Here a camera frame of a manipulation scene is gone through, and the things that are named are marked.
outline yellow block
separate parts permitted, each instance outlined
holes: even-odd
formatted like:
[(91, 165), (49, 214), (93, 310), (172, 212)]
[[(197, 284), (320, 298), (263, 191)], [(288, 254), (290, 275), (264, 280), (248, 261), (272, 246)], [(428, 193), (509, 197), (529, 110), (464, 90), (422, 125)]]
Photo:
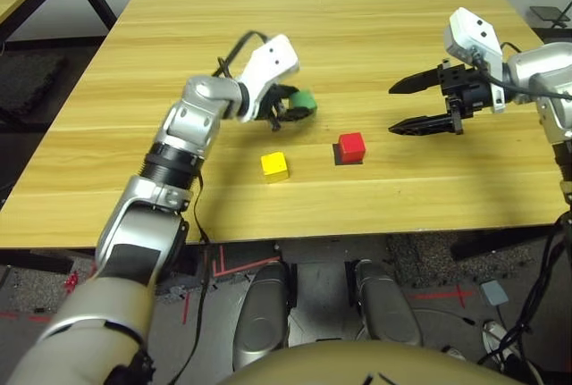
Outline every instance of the yellow block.
[(262, 171), (265, 174), (266, 182), (278, 182), (289, 177), (286, 158), (282, 151), (263, 155), (260, 157), (260, 162), (262, 163)]

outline silver robot arm segment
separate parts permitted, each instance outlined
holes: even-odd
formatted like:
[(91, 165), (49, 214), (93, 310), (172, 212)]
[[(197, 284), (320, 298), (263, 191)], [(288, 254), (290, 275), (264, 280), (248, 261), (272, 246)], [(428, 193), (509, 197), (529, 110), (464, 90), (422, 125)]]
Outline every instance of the silver robot arm segment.
[(146, 344), (155, 285), (185, 243), (189, 224), (181, 213), (190, 186), (221, 120), (254, 120), (266, 91), (298, 67), (290, 41), (279, 35), (253, 52), (236, 80), (187, 81), (101, 233), (97, 273), (66, 299), (9, 383), (151, 380)]

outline gray carpet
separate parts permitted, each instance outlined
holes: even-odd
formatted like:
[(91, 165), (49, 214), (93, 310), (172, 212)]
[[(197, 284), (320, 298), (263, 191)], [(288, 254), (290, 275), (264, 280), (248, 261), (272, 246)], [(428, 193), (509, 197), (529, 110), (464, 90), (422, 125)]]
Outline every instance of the gray carpet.
[(13, 114), (28, 114), (55, 84), (65, 64), (58, 52), (2, 56), (0, 107)]

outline floor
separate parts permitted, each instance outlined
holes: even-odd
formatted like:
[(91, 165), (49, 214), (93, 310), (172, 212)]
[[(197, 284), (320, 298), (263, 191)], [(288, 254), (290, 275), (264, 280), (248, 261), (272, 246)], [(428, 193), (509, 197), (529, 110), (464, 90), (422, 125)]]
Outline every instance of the floor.
[[(354, 339), (357, 336), (361, 321), (355, 307), (348, 303), (343, 262), (356, 256), (367, 256), (387, 264), (391, 273), (392, 259), (384, 245), (382, 236), (357, 237), (355, 243), (351, 240), (320, 239), (308, 240), (302, 246), (298, 241), (281, 242), (282, 257), (298, 265), (299, 294), (297, 307), (290, 313), (290, 346), (317, 339)], [(543, 241), (538, 240), (528, 247), (531, 255), (538, 259)], [(324, 253), (328, 253), (330, 261), (324, 260)], [(74, 267), (83, 271), (81, 280), (85, 279), (85, 271), (89, 268), (88, 259), (78, 260)], [(537, 269), (538, 263), (534, 260), (521, 268), (518, 274), (498, 279), (509, 296), (509, 302), (500, 306), (506, 324), (516, 320)], [(198, 351), (179, 383), (215, 384), (232, 373), (233, 332), (252, 276), (252, 272), (240, 272), (212, 281), (206, 298)], [(0, 340), (0, 353), (3, 354), (0, 358), (0, 383), (4, 383), (45, 327), (50, 314), (65, 299), (65, 279), (63, 275), (48, 272), (12, 271), (0, 288), (0, 336), (3, 337)], [(563, 256), (555, 267), (549, 292), (532, 323), (533, 332), (525, 338), (527, 355), (545, 370), (569, 369), (572, 358), (572, 299), (562, 295), (569, 295), (571, 280)], [(199, 299), (198, 282), (195, 282), (195, 287), (189, 291), (173, 288), (172, 297), (163, 294), (157, 298), (149, 338), (150, 354), (157, 368), (154, 383), (168, 382), (192, 347)], [(484, 321), (498, 320), (499, 317), (496, 310), (485, 302), (478, 284), (468, 280), (460, 282), (458, 287), (402, 287), (419, 321), (425, 347), (442, 350), (451, 345), (472, 362), (484, 354), (480, 327)], [(186, 305), (187, 292), (189, 302)], [(56, 300), (55, 305), (46, 306), (46, 301), (53, 299)], [(462, 321), (462, 317), (474, 321), (475, 326)]]
[[(56, 116), (96, 50), (96, 47), (62, 50), (71, 64), (46, 101), (34, 110), (30, 121), (49, 121)], [(4, 161), (0, 168), (0, 198), (8, 195), (10, 184), (17, 180), (40, 140), (40, 135), (0, 134), (0, 151), (11, 152), (10, 160)], [(509, 295), (509, 302), (502, 305), (500, 311), (504, 321), (512, 324), (538, 273), (543, 242), (538, 240), (525, 247), (461, 264), (447, 257), (450, 242), (451, 234), (436, 233), (281, 240), (272, 244), (271, 251), (278, 249), (284, 261), (298, 265), (299, 297), (290, 315), (289, 344), (356, 337), (361, 322), (355, 308), (348, 304), (344, 262), (372, 258), (385, 264), (388, 272), (401, 280), (426, 347), (441, 350), (452, 345), (469, 361), (477, 360), (484, 353), (480, 326), (485, 320), (498, 318), (496, 310), (484, 301), (479, 284), (484, 280), (499, 280)], [(412, 244), (417, 251), (410, 258), (417, 258), (419, 263), (410, 260), (407, 253), (395, 250), (395, 247)], [(235, 247), (249, 250), (241, 244)], [(419, 257), (431, 260), (423, 263)], [(416, 276), (410, 271), (404, 273), (407, 265), (423, 273)], [(91, 261), (86, 258), (79, 258), (74, 266), (80, 280), (87, 277), (90, 268)], [(0, 266), (0, 277), (3, 272)], [(232, 336), (251, 278), (252, 272), (240, 272), (213, 282), (206, 299), (198, 351), (179, 383), (214, 384), (231, 374)], [(47, 272), (11, 270), (0, 285), (0, 383), (6, 382), (18, 360), (64, 301), (66, 279), (66, 276)], [(571, 281), (569, 268), (560, 260), (549, 292), (534, 318), (533, 332), (526, 335), (527, 354), (547, 370), (570, 369)], [(167, 294), (163, 291), (157, 297), (149, 339), (157, 368), (154, 383), (166, 383), (184, 363), (192, 346), (198, 304), (197, 279), (184, 282), (184, 287), (173, 284), (166, 290)], [(459, 291), (464, 295), (462, 300), (458, 297)], [(476, 326), (466, 324), (459, 316), (470, 318)]]

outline gray object on floor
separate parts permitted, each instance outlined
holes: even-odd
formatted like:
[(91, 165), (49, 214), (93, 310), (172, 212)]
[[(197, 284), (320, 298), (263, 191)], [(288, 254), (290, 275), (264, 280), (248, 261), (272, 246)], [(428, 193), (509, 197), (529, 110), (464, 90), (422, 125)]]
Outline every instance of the gray object on floor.
[(0, 58), (0, 107), (25, 115), (54, 85), (66, 60), (58, 53), (17, 54)]
[(502, 305), (509, 301), (509, 296), (497, 280), (490, 280), (481, 284), (481, 291), (491, 306)]
[(388, 249), (396, 281), (399, 285), (426, 288), (507, 279), (517, 276), (533, 261), (525, 245), (455, 262), (450, 246), (465, 237), (462, 232), (391, 235)]

